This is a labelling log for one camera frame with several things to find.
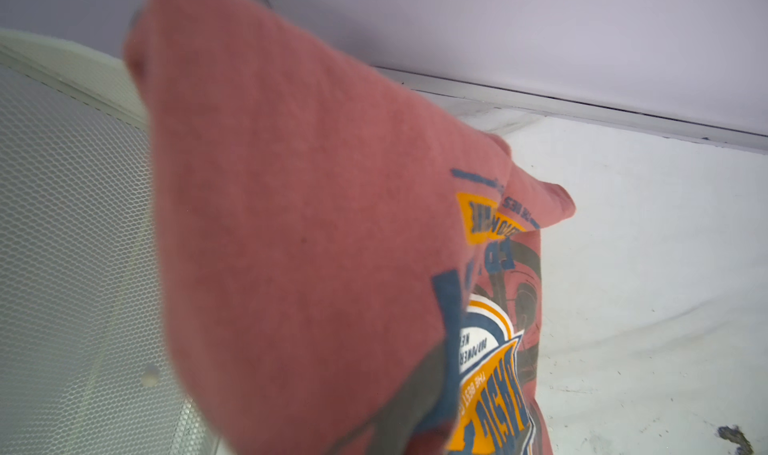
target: garment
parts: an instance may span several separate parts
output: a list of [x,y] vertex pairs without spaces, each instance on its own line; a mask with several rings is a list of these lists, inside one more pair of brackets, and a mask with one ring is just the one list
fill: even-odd
[[475,282],[503,304],[477,271],[522,276],[499,250],[537,251],[568,194],[251,0],[148,0],[125,61],[168,348],[208,422],[240,455],[442,450]]

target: white floor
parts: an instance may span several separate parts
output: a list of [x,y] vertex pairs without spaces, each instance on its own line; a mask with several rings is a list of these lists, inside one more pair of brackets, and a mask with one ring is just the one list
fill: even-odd
[[542,242],[555,453],[768,453],[768,156],[430,98],[578,206]]

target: orange arc stripe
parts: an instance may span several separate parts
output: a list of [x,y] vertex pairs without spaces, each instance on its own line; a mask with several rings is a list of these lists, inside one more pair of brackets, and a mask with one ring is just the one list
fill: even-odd
[[509,326],[509,324],[507,323],[507,319],[504,318],[504,315],[499,313],[498,310],[496,310],[491,305],[487,305],[487,304],[485,304],[485,303],[483,303],[481,301],[477,301],[477,300],[470,300],[469,301],[469,306],[470,307],[477,307],[477,308],[485,308],[485,310],[490,311],[491,313],[496,315],[496,317],[498,317],[498,319],[502,321],[504,326],[507,327],[507,337],[512,339],[512,327]]

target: dark stain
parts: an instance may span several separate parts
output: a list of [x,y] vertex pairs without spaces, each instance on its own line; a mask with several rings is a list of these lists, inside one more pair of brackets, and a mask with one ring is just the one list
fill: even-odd
[[737,425],[731,427],[720,427],[717,429],[717,436],[723,440],[735,443],[739,446],[736,449],[735,455],[753,455],[752,444],[744,437],[744,434],[739,430]]

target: pink t-shirt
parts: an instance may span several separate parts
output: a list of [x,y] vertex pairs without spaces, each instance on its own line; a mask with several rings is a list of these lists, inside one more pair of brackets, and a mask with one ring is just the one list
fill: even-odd
[[574,212],[561,187],[251,0],[149,0],[125,60],[170,355],[233,449],[551,452],[538,230]]

